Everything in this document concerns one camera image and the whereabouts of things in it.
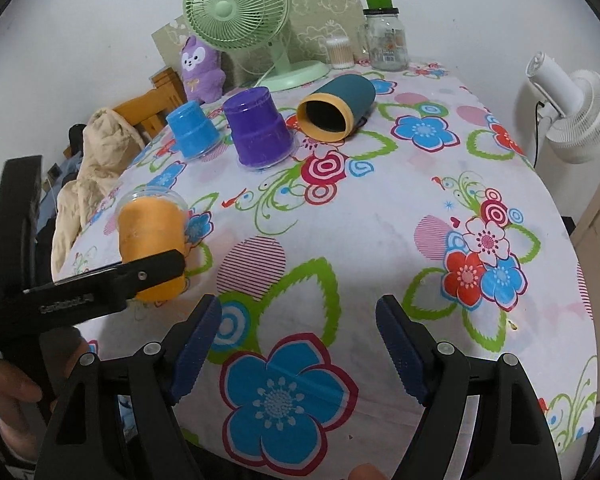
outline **purple plastic cup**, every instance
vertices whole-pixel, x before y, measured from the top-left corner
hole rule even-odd
[[[264,86],[249,88],[230,97],[222,110],[243,166],[252,170],[268,168],[293,151],[294,134],[286,127]]]

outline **wooden bed frame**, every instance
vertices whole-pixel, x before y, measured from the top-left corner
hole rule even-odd
[[[182,81],[172,68],[161,70],[151,81],[155,88],[113,109],[153,139],[167,125],[167,114],[186,103],[187,96]],[[71,157],[70,148],[64,150],[64,156]]]

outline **light green desk fan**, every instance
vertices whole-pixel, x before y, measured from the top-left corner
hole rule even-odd
[[[183,0],[190,30],[209,46],[224,52],[268,46],[274,62],[261,86],[277,92],[315,81],[329,69],[320,61],[290,63],[280,32],[289,14],[289,0]]]

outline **purple plush toy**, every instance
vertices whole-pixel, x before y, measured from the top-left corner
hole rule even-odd
[[[182,47],[182,82],[189,101],[212,103],[222,97],[226,75],[220,68],[220,53],[195,36]]]

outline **blue flower print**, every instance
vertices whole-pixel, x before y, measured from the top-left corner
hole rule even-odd
[[[445,244],[447,253],[449,251],[457,250],[462,251],[464,254],[467,254],[469,252],[469,247],[467,247],[467,244],[464,241],[464,238],[462,237],[462,233],[459,233],[458,231],[449,231],[446,235]]]
[[[376,95],[388,95],[395,91],[398,83],[394,81],[385,81],[384,79],[370,79],[376,89]]]
[[[101,208],[101,207],[97,208],[96,212],[93,214],[93,216],[91,216],[91,218],[89,218],[87,224],[88,225],[95,224],[102,216],[102,213],[104,213],[104,208]]]
[[[526,291],[526,277],[520,270],[515,254],[496,262],[495,267],[484,264],[480,289],[489,301],[494,301],[502,310],[511,311],[518,304],[518,296]]]
[[[202,214],[196,215],[189,211],[189,220],[185,228],[185,236],[187,244],[196,247],[205,237],[211,234],[214,230],[214,224],[211,221],[211,212],[205,211]]]
[[[484,119],[487,121],[487,124],[500,124],[500,121],[497,120],[493,114],[486,114]]]
[[[358,400],[356,384],[313,333],[281,339],[266,359],[236,352],[222,366],[220,393],[233,410],[222,427],[229,456],[293,476],[318,467],[327,432],[347,421]]]
[[[450,131],[448,123],[439,117],[398,117],[391,134],[398,139],[410,140],[426,152],[438,152],[445,146],[460,144],[458,136]]]
[[[157,176],[154,176],[148,183],[148,186],[173,187],[176,183],[176,178],[187,167],[184,162],[179,160],[172,162],[165,170]]]
[[[138,153],[136,155],[136,157],[134,158],[134,160],[131,161],[131,164],[129,166],[134,166],[138,162],[140,162],[150,149],[151,149],[151,144],[146,145],[142,150],[140,150],[140,153]]]

